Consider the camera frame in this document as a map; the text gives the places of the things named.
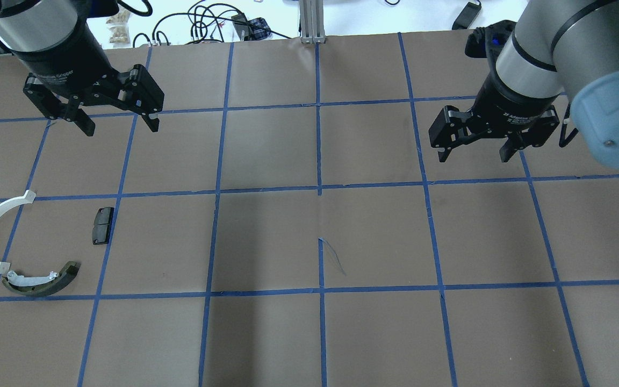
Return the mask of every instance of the metal extrusion post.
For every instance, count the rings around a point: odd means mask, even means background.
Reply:
[[[300,39],[303,44],[326,42],[324,0],[300,0]]]

